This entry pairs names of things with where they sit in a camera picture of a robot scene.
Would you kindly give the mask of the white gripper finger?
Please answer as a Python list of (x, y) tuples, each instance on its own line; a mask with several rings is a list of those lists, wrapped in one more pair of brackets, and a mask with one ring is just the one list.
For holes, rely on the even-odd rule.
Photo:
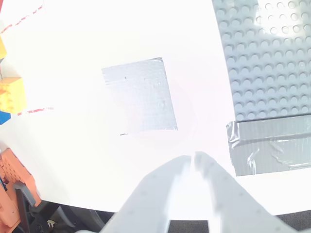
[(271, 215), (220, 164), (202, 151), (195, 168), (208, 183), (213, 214), (222, 233), (290, 233), (292, 228)]
[(101, 232), (166, 233), (170, 202), (190, 165), (191, 156), (182, 155), (147, 174)]

